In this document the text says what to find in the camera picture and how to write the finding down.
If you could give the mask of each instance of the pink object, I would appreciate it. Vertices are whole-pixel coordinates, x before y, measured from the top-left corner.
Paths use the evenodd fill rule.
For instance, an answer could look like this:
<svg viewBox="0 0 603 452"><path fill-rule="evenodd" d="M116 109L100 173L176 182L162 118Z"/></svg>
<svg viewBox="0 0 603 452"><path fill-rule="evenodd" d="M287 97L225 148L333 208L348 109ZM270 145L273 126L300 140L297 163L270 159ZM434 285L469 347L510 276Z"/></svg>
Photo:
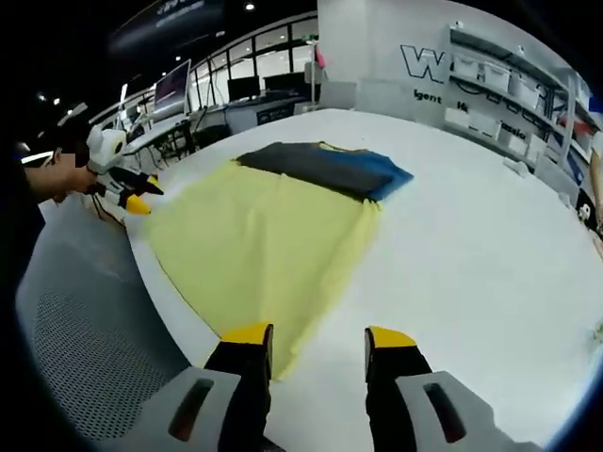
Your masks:
<svg viewBox="0 0 603 452"><path fill-rule="evenodd" d="M321 69L324 69L325 66L327 65L327 62L324 60L324 56L322 55L322 53L318 49L318 46L316 47L316 56L317 56L317 62L318 62L319 67Z"/></svg>

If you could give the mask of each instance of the computer monitor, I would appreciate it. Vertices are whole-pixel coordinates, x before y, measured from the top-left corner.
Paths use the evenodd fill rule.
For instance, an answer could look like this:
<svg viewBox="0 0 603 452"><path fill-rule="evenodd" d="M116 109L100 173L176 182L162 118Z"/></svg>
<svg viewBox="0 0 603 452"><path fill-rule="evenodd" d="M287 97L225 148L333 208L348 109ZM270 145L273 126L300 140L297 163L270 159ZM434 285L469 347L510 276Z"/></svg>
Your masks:
<svg viewBox="0 0 603 452"><path fill-rule="evenodd" d="M188 113L188 75L190 60L162 77L155 85L153 121Z"/></svg>
<svg viewBox="0 0 603 452"><path fill-rule="evenodd" d="M246 97L257 96L259 93L259 77L234 78L228 81L228 95L230 97L230 102Z"/></svg>
<svg viewBox="0 0 603 452"><path fill-rule="evenodd" d="M264 78L266 90L268 91L291 91L298 94L304 94L310 89L310 85L305 83L304 73L283 73Z"/></svg>

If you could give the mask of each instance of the round table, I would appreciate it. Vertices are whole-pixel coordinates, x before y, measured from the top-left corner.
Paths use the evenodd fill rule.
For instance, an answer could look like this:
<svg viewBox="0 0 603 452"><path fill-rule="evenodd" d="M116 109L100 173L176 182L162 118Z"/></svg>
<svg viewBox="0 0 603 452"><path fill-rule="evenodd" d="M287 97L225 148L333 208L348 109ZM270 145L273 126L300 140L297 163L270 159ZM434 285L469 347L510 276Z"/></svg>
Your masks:
<svg viewBox="0 0 603 452"><path fill-rule="evenodd" d="M198 151L163 171L166 195L148 200L169 202L271 142L320 140L387 155L415 179L384 202L344 296L290 375L271 384L266 436L289 452L372 450L364 328L376 325L415 338L432 369L488 402L516 441L545 445L594 376L589 335L601 316L603 262L576 213L502 157L418 123L322 110ZM218 338L161 270L141 221L126 224L145 285L176 344L203 365Z"/></svg>

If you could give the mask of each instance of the yellow cloth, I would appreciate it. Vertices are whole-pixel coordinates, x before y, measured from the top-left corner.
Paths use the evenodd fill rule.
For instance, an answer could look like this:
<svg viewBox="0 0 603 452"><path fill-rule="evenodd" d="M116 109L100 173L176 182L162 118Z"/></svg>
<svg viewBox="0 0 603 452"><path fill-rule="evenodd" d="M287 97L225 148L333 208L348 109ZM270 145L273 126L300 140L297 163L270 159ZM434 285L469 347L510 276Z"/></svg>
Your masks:
<svg viewBox="0 0 603 452"><path fill-rule="evenodd" d="M174 286L217 334L274 324L279 378L341 295L378 211L373 202L230 162L155 210L145 233Z"/></svg>

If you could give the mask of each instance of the black ceiling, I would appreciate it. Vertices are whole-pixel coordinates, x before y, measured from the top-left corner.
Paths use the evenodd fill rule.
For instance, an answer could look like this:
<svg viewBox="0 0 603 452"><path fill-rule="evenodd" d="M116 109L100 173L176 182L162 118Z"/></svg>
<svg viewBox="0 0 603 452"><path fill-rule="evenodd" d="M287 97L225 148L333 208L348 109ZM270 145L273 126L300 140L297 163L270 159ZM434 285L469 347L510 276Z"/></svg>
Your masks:
<svg viewBox="0 0 603 452"><path fill-rule="evenodd" d="M199 60L237 36L263 24L314 10L317 3L317 0L253 0L256 10L249 13L244 8L246 0L224 1L226 35L196 42L183 51L182 57ZM5 105L11 112L10 121L5 124L10 137L30 139L80 101L95 109L113 104L120 86L131 81L136 73L140 76L133 89L136 85L142 89L172 67L173 56L151 53L135 70L116 67L107 57L108 36L151 3L151 0L54 0L36 2L34 6L25 1L11 2L13 17L5 16L4 33L7 29L11 31L10 36L4 37L3 46L4 66L12 69L9 80L14 77ZM596 25L597 18L585 13L588 5L585 0L574 0L573 8L567 4L554 8L546 0L459 3L486 10L527 30L561 54L599 90L601 73L596 71L595 61L597 56L603 56L603 51L597 48L603 46L603 39L591 31L595 27L589 24ZM49 99L60 98L60 105L40 103L36 98L38 92Z"/></svg>

